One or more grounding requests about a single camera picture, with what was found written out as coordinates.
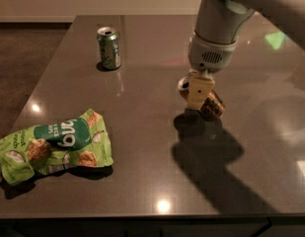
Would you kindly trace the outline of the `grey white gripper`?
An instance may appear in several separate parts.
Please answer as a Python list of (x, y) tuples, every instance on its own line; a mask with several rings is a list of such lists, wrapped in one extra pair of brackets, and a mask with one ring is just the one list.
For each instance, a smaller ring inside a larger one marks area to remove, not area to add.
[[(191, 68), (198, 71), (217, 73), (230, 63), (237, 47), (238, 37), (223, 33), (198, 33), (194, 31), (190, 38), (189, 62)], [(212, 79), (193, 76), (189, 82), (187, 108), (199, 110), (214, 87)]]

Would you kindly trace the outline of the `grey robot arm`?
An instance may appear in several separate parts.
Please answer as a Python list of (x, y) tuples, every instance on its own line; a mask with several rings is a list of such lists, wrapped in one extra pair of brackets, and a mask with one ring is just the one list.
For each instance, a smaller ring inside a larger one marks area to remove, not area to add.
[(305, 51), (305, 0), (201, 0), (189, 47), (190, 109), (201, 109), (214, 86), (212, 75), (228, 65), (241, 29), (256, 12)]

